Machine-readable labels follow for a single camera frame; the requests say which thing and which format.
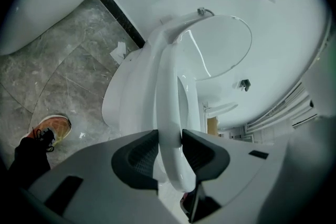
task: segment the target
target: marble floor tile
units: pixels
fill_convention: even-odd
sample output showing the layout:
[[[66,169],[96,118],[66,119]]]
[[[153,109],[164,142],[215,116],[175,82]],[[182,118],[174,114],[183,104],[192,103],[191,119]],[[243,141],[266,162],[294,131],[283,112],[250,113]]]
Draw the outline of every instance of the marble floor tile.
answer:
[[[55,72],[45,86],[35,107],[30,128],[52,114],[65,114],[72,123],[71,133],[48,153],[51,167],[76,151],[120,137],[102,118],[103,98]]]
[[[126,43],[127,53],[139,49],[118,22],[101,29],[81,45],[114,74],[119,65],[111,57],[110,52],[117,47],[119,41]]]
[[[81,46],[61,63],[56,72],[102,98],[112,79],[112,73]]]
[[[115,22],[115,18],[100,0],[84,0],[63,20],[65,22],[58,27],[67,28],[71,33],[74,31],[80,33],[79,36],[83,37],[83,40]]]
[[[7,168],[14,160],[14,149],[27,133],[31,113],[0,84],[0,155]]]
[[[28,111],[50,76],[86,38],[115,19],[99,0],[85,0],[66,18],[21,50],[0,57],[0,83]]]

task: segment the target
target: toilet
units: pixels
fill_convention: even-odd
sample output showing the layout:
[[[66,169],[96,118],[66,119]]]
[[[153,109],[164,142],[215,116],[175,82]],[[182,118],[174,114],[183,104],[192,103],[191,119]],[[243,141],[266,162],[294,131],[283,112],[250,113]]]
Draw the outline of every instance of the toilet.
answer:
[[[230,72],[251,42],[250,28],[235,16],[195,12],[161,25],[115,72],[104,96],[104,121],[121,135],[158,129],[162,170],[177,191],[191,192],[196,178],[182,152],[181,131],[206,132],[197,83]],[[212,116],[237,107],[232,104],[211,108]]]

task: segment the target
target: shoe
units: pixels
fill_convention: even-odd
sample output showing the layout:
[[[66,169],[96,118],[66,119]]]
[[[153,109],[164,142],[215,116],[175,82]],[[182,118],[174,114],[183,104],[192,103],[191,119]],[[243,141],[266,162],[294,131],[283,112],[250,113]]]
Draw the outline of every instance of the shoe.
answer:
[[[68,118],[52,115],[44,118],[30,133],[21,138],[30,137],[41,142],[47,152],[52,152],[54,146],[62,141],[71,131]]]

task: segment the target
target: black pants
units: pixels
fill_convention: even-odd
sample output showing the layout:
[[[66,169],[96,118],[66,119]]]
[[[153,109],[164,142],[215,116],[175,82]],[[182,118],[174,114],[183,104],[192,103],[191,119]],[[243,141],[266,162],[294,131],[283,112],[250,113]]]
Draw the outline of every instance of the black pants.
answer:
[[[32,138],[23,138],[15,149],[15,159],[9,176],[18,186],[28,189],[45,172],[50,170],[46,149]]]

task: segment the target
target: person's leg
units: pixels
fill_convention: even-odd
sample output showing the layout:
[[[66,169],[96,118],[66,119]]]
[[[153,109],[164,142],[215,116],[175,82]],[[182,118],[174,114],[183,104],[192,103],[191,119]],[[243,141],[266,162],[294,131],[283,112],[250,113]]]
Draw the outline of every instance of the person's leg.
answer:
[[[71,123],[64,116],[53,115],[43,119],[15,149],[15,160],[8,171],[11,180],[28,189],[36,179],[50,170],[46,152],[53,151],[54,146],[70,130]]]
[[[9,176],[20,187],[27,189],[36,179],[50,170],[46,149],[31,138],[23,138],[15,149],[15,160]]]

